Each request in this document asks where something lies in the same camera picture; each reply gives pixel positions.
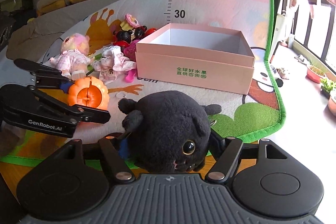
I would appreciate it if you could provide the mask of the pink checkered doll dress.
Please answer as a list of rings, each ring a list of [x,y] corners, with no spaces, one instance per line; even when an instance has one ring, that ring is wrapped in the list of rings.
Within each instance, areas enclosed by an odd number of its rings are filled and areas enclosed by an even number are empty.
[[[118,76],[128,73],[132,69],[136,69],[136,63],[126,57],[120,46],[110,46],[102,50],[100,60],[92,63],[95,71],[99,72],[98,78],[108,85],[115,81]]]

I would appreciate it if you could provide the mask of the pink cardboard box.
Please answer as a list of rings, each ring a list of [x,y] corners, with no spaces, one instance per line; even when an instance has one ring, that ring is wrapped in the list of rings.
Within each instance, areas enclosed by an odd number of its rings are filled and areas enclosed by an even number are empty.
[[[169,23],[136,44],[138,76],[246,95],[255,57],[243,33]]]

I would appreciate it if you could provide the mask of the orange toy pumpkin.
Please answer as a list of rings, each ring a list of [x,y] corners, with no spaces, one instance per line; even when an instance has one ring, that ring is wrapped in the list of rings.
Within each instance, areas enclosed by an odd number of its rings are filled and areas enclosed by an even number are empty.
[[[68,90],[68,104],[108,110],[109,94],[104,83],[96,77],[75,81]]]

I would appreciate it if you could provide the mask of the black haired figurine doll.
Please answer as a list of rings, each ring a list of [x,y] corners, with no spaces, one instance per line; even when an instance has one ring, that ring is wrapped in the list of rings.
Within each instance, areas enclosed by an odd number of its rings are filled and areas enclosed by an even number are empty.
[[[147,31],[147,26],[140,26],[135,29],[130,29],[127,31],[120,30],[116,32],[116,41],[125,41],[131,43],[134,40],[140,40],[145,37],[145,32]]]

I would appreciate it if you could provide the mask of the pink cupcake toy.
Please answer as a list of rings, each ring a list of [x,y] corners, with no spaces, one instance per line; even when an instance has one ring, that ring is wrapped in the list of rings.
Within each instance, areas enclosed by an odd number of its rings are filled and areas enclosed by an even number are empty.
[[[120,23],[120,27],[123,31],[136,29],[140,26],[139,21],[131,14],[126,14],[125,19]]]

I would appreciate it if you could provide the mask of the colourful play mat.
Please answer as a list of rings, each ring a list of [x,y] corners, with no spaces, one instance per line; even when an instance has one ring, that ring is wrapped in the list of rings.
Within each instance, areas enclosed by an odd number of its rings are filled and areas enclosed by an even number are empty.
[[[214,130],[246,143],[278,131],[285,108],[269,67],[274,0],[119,0],[68,30],[88,35],[99,57],[110,33],[127,13],[155,32],[139,42],[138,76],[108,83],[110,120],[81,123],[74,137],[94,143],[121,132],[122,98],[178,90],[201,105],[219,104]]]

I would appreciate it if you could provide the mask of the red hooded doll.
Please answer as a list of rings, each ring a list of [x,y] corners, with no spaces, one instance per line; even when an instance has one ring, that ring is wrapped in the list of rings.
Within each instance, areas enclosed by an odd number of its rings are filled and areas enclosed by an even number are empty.
[[[156,28],[150,28],[150,29],[147,29],[147,31],[145,32],[145,37],[149,36],[150,34],[154,33],[157,29]],[[114,46],[119,46],[121,47],[122,50],[124,50],[125,48],[127,48],[129,46],[130,43],[127,43],[125,41],[115,41],[113,43]]]

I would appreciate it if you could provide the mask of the baby doll pink pajamas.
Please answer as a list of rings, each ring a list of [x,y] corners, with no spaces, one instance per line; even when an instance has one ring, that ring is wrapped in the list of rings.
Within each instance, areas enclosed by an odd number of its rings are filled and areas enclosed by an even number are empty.
[[[88,65],[95,60],[88,57],[89,50],[89,36],[75,33],[64,39],[59,57],[51,57],[49,62],[62,72],[62,76],[77,81],[86,77]]]

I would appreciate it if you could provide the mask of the black plush cat toy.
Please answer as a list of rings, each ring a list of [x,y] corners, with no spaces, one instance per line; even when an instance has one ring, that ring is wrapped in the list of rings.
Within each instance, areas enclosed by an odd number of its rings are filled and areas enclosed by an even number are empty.
[[[209,116],[219,114],[217,104],[200,105],[183,92],[168,90],[139,101],[118,102],[125,114],[118,154],[151,173],[187,173],[205,165],[209,150]]]

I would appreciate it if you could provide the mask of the red flower pot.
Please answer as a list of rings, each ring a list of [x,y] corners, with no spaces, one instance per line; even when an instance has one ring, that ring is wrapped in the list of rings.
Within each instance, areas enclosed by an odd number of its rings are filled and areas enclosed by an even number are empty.
[[[326,78],[326,74],[314,65],[307,65],[306,77],[314,83],[320,84],[322,79]]]

